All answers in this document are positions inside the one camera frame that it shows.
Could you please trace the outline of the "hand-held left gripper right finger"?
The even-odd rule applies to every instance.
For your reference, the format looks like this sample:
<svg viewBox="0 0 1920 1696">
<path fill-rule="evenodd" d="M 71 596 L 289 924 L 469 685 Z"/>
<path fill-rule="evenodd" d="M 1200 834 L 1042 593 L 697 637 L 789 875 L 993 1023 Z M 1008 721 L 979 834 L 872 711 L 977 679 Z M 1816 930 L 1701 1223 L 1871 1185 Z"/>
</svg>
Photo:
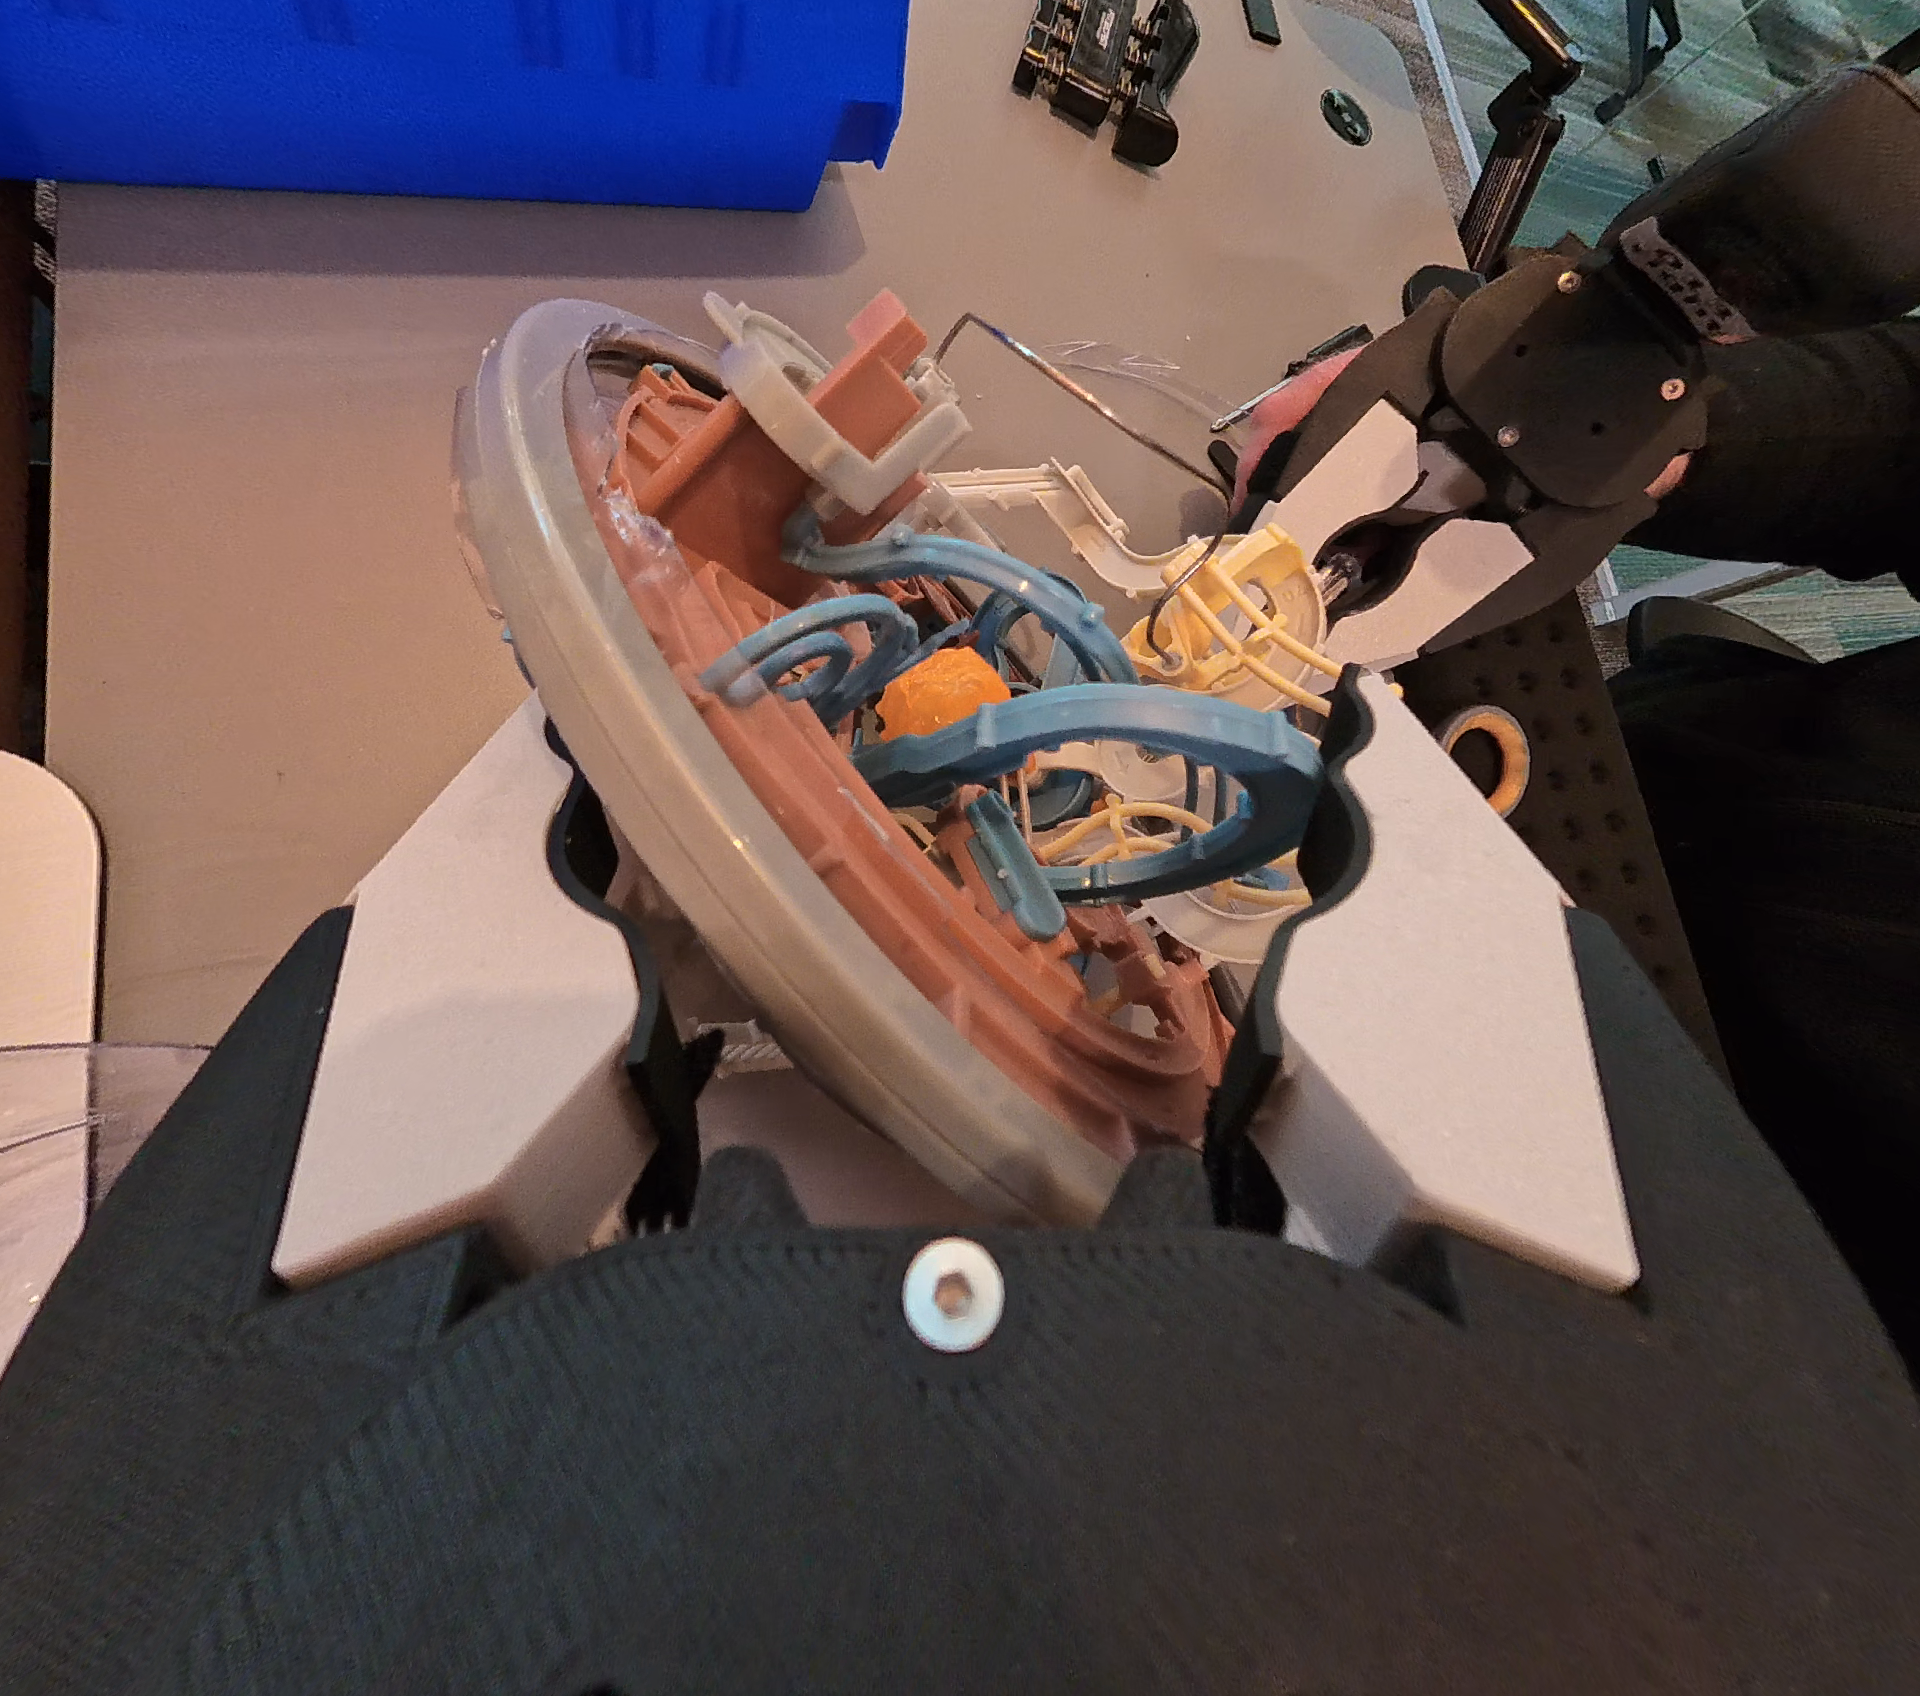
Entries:
<svg viewBox="0 0 1920 1696">
<path fill-rule="evenodd" d="M 1444 1226 L 1638 1277 L 1565 899 L 1404 699 L 1345 670 L 1296 867 L 1207 1112 L 1215 1219 L 1350 1266 Z"/>
</svg>

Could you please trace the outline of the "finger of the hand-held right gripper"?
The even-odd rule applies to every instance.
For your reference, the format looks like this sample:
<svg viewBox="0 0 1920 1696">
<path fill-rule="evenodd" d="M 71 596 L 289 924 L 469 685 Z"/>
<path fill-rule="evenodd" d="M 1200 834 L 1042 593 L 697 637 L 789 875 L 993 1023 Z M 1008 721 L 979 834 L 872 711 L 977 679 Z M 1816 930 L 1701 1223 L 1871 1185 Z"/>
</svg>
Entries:
<svg viewBox="0 0 1920 1696">
<path fill-rule="evenodd" d="M 1389 401 L 1378 397 L 1337 430 L 1304 422 L 1269 497 L 1269 522 L 1299 545 L 1330 545 L 1367 525 L 1420 484 L 1418 430 Z"/>
<path fill-rule="evenodd" d="M 1407 663 L 1511 626 L 1570 587 L 1491 518 L 1374 518 L 1337 554 L 1352 569 L 1333 600 L 1336 663 Z"/>
</svg>

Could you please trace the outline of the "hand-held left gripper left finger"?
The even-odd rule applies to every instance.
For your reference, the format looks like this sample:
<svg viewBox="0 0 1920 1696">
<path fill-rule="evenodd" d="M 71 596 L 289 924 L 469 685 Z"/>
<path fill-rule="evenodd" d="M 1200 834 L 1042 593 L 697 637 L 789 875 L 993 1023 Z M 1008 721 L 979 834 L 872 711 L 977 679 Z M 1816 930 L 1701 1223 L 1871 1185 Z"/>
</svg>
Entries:
<svg viewBox="0 0 1920 1696">
<path fill-rule="evenodd" d="M 361 878 L 274 1277 L 294 1286 L 479 1229 L 512 1273 L 684 1222 L 697 1089 L 646 941 L 606 906 L 597 798 L 542 714 L 512 714 Z"/>
</svg>

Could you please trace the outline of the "marble maze ball toy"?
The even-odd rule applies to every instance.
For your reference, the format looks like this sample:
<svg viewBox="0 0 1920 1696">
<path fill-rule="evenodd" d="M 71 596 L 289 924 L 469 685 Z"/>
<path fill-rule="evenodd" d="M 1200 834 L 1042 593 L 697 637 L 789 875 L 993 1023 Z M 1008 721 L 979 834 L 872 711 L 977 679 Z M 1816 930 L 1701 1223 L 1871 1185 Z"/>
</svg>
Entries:
<svg viewBox="0 0 1920 1696">
<path fill-rule="evenodd" d="M 1180 904 L 1262 950 L 1308 899 L 1333 578 L 1274 525 L 1134 556 L 1063 465 L 937 474 L 970 426 L 886 290 L 839 359 L 706 315 L 519 315 L 454 422 L 469 556 L 635 915 L 945 1189 L 1086 1223 L 1225 1061 Z"/>
</svg>

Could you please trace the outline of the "person's right forearm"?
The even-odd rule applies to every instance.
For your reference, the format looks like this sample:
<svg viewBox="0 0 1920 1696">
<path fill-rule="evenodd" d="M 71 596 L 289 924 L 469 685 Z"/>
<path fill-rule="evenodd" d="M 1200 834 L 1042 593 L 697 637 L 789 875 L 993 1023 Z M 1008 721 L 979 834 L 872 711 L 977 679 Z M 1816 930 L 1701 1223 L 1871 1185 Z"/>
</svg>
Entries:
<svg viewBox="0 0 1920 1696">
<path fill-rule="evenodd" d="M 1916 322 L 1713 359 L 1706 441 L 1628 543 L 1916 591 Z"/>
</svg>

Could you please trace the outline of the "person's right hand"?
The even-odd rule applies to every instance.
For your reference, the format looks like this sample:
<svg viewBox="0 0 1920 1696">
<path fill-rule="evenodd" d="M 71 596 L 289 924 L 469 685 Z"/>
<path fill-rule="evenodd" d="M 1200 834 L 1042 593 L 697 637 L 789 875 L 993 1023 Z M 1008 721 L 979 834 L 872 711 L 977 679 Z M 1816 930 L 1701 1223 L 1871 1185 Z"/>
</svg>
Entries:
<svg viewBox="0 0 1920 1696">
<path fill-rule="evenodd" d="M 1291 433 L 1318 403 L 1318 397 L 1336 381 L 1336 377 L 1355 359 L 1358 349 L 1322 357 L 1282 378 L 1255 403 L 1255 408 L 1245 418 L 1245 430 L 1237 449 L 1237 497 L 1245 497 L 1245 492 L 1251 489 L 1251 474 L 1267 455 L 1269 445 L 1278 436 Z"/>
</svg>

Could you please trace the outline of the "grey orange scissors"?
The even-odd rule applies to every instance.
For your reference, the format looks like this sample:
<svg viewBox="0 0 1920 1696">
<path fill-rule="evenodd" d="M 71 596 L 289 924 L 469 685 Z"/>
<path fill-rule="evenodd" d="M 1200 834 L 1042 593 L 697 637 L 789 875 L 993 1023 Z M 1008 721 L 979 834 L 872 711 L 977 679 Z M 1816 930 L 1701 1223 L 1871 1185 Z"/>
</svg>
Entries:
<svg viewBox="0 0 1920 1696">
<path fill-rule="evenodd" d="M 1472 733 L 1495 743 L 1499 764 L 1495 784 L 1484 791 L 1487 806 L 1499 817 L 1511 817 L 1525 797 L 1533 768 L 1525 728 L 1502 705 L 1472 703 L 1441 718 L 1431 736 L 1444 754 L 1452 754 L 1458 740 L 1465 740 Z"/>
</svg>

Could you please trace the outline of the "black dimpled mat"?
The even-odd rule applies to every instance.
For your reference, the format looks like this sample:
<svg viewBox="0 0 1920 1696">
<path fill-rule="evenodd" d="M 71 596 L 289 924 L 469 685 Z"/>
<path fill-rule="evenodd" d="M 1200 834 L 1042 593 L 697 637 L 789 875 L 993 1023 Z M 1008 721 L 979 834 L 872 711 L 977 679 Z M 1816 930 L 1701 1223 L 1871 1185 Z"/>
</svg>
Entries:
<svg viewBox="0 0 1920 1696">
<path fill-rule="evenodd" d="M 1646 801 L 1576 596 L 1395 670 L 1411 714 L 1439 728 L 1495 705 L 1525 733 L 1518 840 L 1570 899 L 1601 917 L 1717 1072 L 1724 1060 Z"/>
</svg>

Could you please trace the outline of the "clear plastic wrapper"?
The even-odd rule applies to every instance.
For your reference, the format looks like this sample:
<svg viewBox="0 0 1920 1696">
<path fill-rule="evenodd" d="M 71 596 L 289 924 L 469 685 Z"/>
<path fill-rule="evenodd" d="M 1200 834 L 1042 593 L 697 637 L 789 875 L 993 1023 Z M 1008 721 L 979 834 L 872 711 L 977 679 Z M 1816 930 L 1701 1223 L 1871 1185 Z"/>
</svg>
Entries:
<svg viewBox="0 0 1920 1696">
<path fill-rule="evenodd" d="M 1090 377 L 1152 388 L 1199 415 L 1218 418 L 1222 401 L 1203 388 L 1186 364 L 1153 357 L 1125 342 L 1067 340 L 1042 346 L 1042 359 L 1082 381 Z"/>
</svg>

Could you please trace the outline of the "person's leg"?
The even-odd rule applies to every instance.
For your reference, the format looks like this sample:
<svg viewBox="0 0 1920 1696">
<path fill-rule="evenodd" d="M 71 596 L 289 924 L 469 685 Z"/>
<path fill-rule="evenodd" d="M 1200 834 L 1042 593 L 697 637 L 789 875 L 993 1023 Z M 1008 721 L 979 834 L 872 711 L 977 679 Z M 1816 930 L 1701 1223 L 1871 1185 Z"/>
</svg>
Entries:
<svg viewBox="0 0 1920 1696">
<path fill-rule="evenodd" d="M 1736 1094 L 1916 1369 L 1916 643 L 1609 688 Z"/>
</svg>

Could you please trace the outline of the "clear plastic dome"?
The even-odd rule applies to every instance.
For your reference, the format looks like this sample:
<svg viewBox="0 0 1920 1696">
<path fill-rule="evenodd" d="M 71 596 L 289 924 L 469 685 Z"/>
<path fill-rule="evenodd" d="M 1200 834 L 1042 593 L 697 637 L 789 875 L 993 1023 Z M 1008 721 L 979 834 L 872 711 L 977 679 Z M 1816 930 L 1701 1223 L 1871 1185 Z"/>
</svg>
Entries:
<svg viewBox="0 0 1920 1696">
<path fill-rule="evenodd" d="M 96 1205 L 202 1060 L 199 1045 L 3 1050 L 3 1362 Z"/>
</svg>

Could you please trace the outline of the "black plastic device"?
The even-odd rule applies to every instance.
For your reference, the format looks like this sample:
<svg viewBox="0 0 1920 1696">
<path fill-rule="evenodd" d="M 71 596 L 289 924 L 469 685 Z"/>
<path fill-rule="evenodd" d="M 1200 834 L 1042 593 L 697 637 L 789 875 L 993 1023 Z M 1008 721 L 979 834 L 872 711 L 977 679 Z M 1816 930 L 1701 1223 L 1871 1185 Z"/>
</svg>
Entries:
<svg viewBox="0 0 1920 1696">
<path fill-rule="evenodd" d="M 1042 95 L 1057 116 L 1096 132 L 1114 123 L 1114 157 L 1158 169 L 1180 149 L 1167 101 L 1195 49 L 1199 21 L 1184 0 L 1036 0 L 1015 61 L 1016 95 Z"/>
</svg>

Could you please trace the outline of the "black-handled screwdriver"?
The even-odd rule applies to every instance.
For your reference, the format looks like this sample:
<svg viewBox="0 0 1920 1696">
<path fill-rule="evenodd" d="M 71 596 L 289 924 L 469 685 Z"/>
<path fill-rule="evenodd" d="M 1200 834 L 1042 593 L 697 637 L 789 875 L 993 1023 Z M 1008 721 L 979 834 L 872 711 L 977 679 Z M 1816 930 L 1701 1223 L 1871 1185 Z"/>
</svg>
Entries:
<svg viewBox="0 0 1920 1696">
<path fill-rule="evenodd" d="M 1237 403 L 1233 408 L 1229 408 L 1229 412 L 1222 412 L 1219 418 L 1210 421 L 1207 430 L 1210 430 L 1212 436 L 1219 436 L 1222 430 L 1229 430 L 1229 427 L 1233 427 L 1239 421 L 1245 421 L 1267 395 L 1278 393 L 1282 381 L 1299 377 L 1302 370 L 1318 364 L 1318 363 L 1326 359 L 1326 357 L 1350 353 L 1350 351 L 1355 351 L 1355 349 L 1370 342 L 1370 340 L 1374 340 L 1374 330 L 1370 330 L 1367 325 L 1350 325 L 1350 327 L 1343 327 L 1343 330 L 1336 333 L 1333 338 L 1326 338 L 1326 340 L 1311 346 L 1304 353 L 1299 353 L 1299 357 L 1295 357 L 1291 363 L 1287 363 L 1282 377 L 1280 377 L 1278 381 L 1262 388 L 1259 393 L 1254 393 L 1251 397 L 1245 397 L 1245 401 Z"/>
</svg>

